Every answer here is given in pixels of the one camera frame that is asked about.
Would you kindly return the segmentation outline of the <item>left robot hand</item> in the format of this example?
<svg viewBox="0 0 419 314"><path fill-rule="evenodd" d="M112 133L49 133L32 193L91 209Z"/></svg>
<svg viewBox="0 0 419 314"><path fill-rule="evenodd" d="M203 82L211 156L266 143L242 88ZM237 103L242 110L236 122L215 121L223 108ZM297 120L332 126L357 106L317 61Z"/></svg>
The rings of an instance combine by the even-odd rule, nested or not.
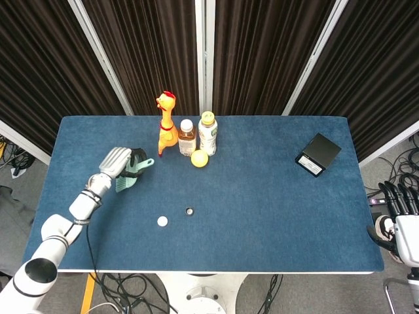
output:
<svg viewBox="0 0 419 314"><path fill-rule="evenodd" d="M137 178L142 175L144 170L126 170L126 165L134 167L146 159L147 155L142 148L115 147L101 162L99 169L101 173L106 174L111 179L117 177Z"/></svg>

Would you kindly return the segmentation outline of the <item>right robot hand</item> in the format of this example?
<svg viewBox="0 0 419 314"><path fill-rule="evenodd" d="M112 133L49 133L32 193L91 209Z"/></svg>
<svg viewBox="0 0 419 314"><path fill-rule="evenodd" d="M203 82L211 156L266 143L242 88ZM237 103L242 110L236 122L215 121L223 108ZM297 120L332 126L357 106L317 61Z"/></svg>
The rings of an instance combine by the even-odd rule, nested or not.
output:
<svg viewBox="0 0 419 314"><path fill-rule="evenodd" d="M418 191L389 181L378 184L389 215L368 226L370 238L408 267L418 267Z"/></svg>

